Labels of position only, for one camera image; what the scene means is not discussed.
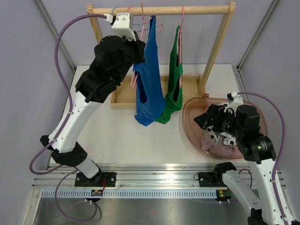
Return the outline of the black white striped tank top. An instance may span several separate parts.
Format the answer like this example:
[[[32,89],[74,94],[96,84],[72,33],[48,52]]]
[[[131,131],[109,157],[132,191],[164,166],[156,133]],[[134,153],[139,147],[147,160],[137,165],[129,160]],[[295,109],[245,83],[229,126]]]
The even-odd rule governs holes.
[[[217,144],[218,142],[222,143],[225,146],[234,146],[236,145],[236,138],[231,134],[223,131],[219,125],[217,125],[217,120],[220,120],[222,115],[234,117],[234,110],[229,107],[229,103],[220,103],[217,105],[211,104],[208,107],[207,115],[208,122],[206,122],[206,129],[209,132],[213,143]]]

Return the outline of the pink hanger of striped top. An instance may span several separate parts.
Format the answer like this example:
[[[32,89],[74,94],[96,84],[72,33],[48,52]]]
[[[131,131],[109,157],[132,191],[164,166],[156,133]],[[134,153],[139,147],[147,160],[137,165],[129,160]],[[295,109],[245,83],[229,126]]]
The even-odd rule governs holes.
[[[131,83],[130,83],[130,87],[132,89],[135,87],[137,76],[138,76],[138,74],[136,73],[136,71],[133,70],[133,75],[132,75]]]

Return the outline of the blue tank top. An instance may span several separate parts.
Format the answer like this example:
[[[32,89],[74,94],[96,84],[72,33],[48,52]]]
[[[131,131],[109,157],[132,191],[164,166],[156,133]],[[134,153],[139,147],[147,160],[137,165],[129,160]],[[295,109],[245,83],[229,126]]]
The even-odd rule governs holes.
[[[145,62],[134,64],[137,75],[135,119],[143,126],[156,121],[165,108],[158,62],[156,20],[156,16],[150,19],[148,40],[144,49]]]

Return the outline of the mauve pink tank top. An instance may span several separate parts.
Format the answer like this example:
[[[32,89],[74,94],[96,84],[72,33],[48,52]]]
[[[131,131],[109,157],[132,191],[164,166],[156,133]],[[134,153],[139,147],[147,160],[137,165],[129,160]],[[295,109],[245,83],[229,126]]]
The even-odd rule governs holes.
[[[235,147],[233,144],[228,144],[227,137],[219,134],[210,135],[208,130],[203,133],[201,145],[203,151],[209,151],[216,157],[231,157],[235,153]]]

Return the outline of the pink hanger of blue top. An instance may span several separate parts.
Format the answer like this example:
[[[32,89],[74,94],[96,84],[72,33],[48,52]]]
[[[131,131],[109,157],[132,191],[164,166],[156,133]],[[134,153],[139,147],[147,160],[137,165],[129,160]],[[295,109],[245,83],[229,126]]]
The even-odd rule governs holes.
[[[140,30],[140,36],[139,39],[142,40],[143,39],[143,34],[146,30],[149,30],[149,28],[146,28],[146,24],[151,20],[152,17],[150,17],[150,19],[146,20],[145,19],[145,14],[144,14],[144,9],[143,9],[143,0],[141,0],[141,12],[142,12],[142,29]],[[164,25],[162,23],[158,24],[158,26],[161,26],[161,29],[156,33],[159,34],[162,32],[162,30],[164,29]]]

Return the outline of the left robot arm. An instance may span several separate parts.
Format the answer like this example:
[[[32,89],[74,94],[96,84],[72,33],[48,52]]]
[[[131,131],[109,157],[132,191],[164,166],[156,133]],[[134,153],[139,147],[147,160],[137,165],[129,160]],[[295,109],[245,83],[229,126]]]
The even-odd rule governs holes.
[[[67,122],[59,123],[62,131],[56,129],[40,138],[43,146],[52,151],[51,156],[57,164],[79,170],[77,187],[104,183],[101,169],[77,139],[93,113],[121,85],[131,66],[145,61],[145,43],[135,31],[131,33],[132,37],[106,36],[95,46],[93,62],[75,85],[72,109],[64,116]]]

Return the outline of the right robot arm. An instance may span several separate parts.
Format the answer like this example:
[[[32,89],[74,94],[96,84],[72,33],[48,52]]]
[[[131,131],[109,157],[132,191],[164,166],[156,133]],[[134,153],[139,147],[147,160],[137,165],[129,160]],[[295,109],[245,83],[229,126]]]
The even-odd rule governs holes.
[[[260,133],[260,115],[250,105],[240,105],[234,112],[222,105],[210,105],[194,121],[203,129],[231,135],[250,168],[259,195],[240,178],[232,163],[215,166],[213,181],[226,185],[247,213],[250,225],[298,225],[286,203],[275,169],[276,153],[272,141]]]

